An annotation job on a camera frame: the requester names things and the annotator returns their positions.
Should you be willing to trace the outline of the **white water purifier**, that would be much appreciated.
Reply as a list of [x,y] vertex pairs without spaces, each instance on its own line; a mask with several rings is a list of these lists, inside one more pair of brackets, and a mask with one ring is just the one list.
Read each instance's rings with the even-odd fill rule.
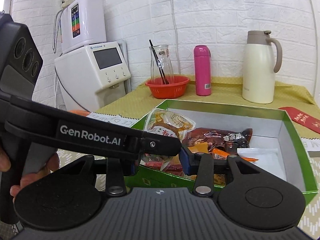
[[75,0],[61,12],[58,27],[63,54],[106,42],[103,0]]

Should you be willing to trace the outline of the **yellow label snack packet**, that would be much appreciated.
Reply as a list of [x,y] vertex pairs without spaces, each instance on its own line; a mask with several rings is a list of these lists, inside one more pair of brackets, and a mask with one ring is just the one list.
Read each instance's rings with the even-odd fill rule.
[[195,126],[195,121],[182,114],[154,108],[146,117],[144,131],[182,141]]

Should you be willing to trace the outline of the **red sausage packet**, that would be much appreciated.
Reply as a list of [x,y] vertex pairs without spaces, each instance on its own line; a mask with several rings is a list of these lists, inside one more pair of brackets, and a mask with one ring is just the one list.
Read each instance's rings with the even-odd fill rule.
[[164,155],[146,154],[142,157],[140,163],[154,170],[167,172],[180,177],[184,176],[183,167],[180,163],[178,155],[169,157]]

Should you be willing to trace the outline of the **dark brown snack packet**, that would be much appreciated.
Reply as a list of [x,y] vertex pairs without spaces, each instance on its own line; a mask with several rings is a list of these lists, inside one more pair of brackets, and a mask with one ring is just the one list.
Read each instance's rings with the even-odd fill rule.
[[182,144],[190,147],[207,142],[210,147],[215,147],[230,154],[238,154],[238,148],[249,148],[253,129],[247,128],[242,132],[233,132],[215,128],[196,128],[189,131]]

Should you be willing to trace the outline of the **orange trimmed dried fruit packet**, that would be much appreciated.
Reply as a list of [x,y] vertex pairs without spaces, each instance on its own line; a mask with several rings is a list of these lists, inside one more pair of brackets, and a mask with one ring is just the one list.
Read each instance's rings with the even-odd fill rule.
[[198,153],[198,154],[200,154],[200,153],[211,154],[214,157],[214,159],[221,159],[221,160],[225,160],[225,159],[227,159],[227,157],[229,155],[231,155],[230,153],[227,153],[227,152],[220,150],[218,148],[210,147],[207,142],[202,142],[202,143],[196,144],[194,146],[190,146],[190,147],[188,147],[188,149],[193,154],[196,154],[196,153]]

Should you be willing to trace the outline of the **patterned tablecloth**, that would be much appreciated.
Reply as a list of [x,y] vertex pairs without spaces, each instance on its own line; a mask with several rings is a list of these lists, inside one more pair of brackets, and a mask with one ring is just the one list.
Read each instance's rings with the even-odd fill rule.
[[[193,120],[196,120],[196,124],[200,126],[204,126],[204,124],[200,123],[199,120],[196,118],[192,118]],[[140,119],[139,122],[135,123],[135,128],[141,129],[141,127],[144,127],[146,120],[146,116],[144,116],[142,119]],[[250,148],[277,148],[278,149],[278,162],[281,162],[282,169],[284,170],[284,153],[282,150],[280,150],[280,143],[284,142],[284,138],[280,138],[280,121],[277,122],[276,128],[270,128],[272,130],[272,135],[266,135],[267,133],[257,133],[258,128],[260,129],[260,126],[262,126],[262,119],[258,121],[258,119],[252,119],[252,123],[249,125],[246,124],[244,128],[251,127],[253,128],[253,137],[251,139],[251,142],[249,143]],[[58,156],[60,158],[60,167],[64,167],[65,165],[71,163],[72,161],[84,156],[82,153],[75,153],[70,152],[67,150],[58,150]],[[310,167],[312,168],[313,172],[319,172],[319,168],[315,168],[314,164],[316,161],[310,160]],[[258,161],[259,167],[267,167],[265,164],[266,160]],[[96,187],[99,190],[104,190],[103,183],[105,182],[105,175],[98,175],[97,178],[97,184]],[[304,212],[304,215],[301,219],[299,226],[301,229],[305,230],[307,233],[311,234],[312,237],[319,237],[319,222],[317,222],[317,226],[315,226],[316,221],[319,217],[319,193],[317,194],[311,194],[306,193],[304,195],[306,197],[306,211]],[[11,239],[16,233],[16,229],[13,225],[5,224],[1,222],[1,237],[3,239]]]

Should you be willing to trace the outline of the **glass carafe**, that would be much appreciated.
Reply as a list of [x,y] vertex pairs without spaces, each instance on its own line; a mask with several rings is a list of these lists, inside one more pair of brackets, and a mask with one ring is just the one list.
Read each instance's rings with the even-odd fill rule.
[[[149,46],[150,49],[150,54],[151,54],[151,61],[150,61],[150,78],[152,80],[160,77],[161,75],[159,73],[159,69],[157,67],[154,55],[152,53],[151,50],[151,46]],[[157,56],[160,60],[160,63],[162,65],[162,69],[164,71],[165,77],[167,79],[167,81],[170,83],[174,82],[174,71],[173,71],[173,67],[171,64],[171,59],[170,59],[170,54],[169,54],[169,46],[167,44],[161,44],[161,45],[157,45],[154,46],[154,49],[157,53]]]

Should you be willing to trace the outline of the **black straw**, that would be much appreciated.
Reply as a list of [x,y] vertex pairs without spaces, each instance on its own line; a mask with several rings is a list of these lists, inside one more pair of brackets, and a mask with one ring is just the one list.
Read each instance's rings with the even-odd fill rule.
[[157,56],[157,53],[156,53],[156,51],[155,51],[155,49],[154,49],[154,46],[153,46],[153,44],[152,44],[152,41],[149,40],[149,43],[150,43],[151,50],[152,50],[152,53],[153,53],[153,55],[154,55],[154,58],[155,58],[157,67],[158,67],[158,69],[159,69],[159,73],[160,73],[160,75],[161,75],[163,84],[164,84],[164,85],[168,85],[169,82],[167,81],[167,79],[166,79],[166,77],[165,77],[164,71],[163,71],[163,69],[162,69],[162,65],[161,65],[160,60],[159,60],[159,58],[158,58],[158,56]]

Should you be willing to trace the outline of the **cream thermos jug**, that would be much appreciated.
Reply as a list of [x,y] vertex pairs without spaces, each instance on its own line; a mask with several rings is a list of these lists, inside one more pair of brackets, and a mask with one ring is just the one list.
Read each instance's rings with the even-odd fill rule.
[[242,68],[242,97],[250,102],[273,102],[276,73],[283,61],[280,42],[270,37],[271,31],[250,30]]

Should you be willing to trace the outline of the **white water dispenser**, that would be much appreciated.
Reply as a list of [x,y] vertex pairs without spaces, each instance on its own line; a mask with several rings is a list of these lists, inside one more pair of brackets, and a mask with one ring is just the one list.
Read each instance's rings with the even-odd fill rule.
[[131,92],[124,40],[84,46],[55,59],[68,111],[94,112]]

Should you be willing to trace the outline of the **red envelope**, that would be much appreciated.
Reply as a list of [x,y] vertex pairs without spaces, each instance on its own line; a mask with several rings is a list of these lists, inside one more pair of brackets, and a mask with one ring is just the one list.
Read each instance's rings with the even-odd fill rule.
[[290,119],[316,133],[320,133],[320,120],[295,108],[280,107],[279,110],[286,111]]

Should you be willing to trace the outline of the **orange plastic basin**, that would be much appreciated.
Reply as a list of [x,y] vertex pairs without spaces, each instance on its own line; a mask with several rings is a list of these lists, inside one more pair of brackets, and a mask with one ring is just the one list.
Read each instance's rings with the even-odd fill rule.
[[88,115],[90,115],[90,112],[83,111],[83,110],[71,110],[71,111],[69,111],[69,113],[77,114],[77,115],[80,115],[80,116],[88,116]]

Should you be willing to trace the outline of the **pink thermos bottle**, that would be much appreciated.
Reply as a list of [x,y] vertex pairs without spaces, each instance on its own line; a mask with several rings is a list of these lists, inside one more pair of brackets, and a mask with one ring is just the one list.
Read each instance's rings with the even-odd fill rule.
[[208,96],[211,94],[210,50],[205,45],[194,48],[194,69],[196,94]]

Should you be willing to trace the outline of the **red plastic basket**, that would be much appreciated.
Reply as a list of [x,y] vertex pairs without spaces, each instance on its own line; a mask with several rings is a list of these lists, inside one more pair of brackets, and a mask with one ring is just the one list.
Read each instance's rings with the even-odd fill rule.
[[153,97],[157,99],[175,99],[182,96],[190,82],[190,78],[183,75],[175,75],[174,82],[167,85],[162,84],[161,80],[158,77],[145,82]]

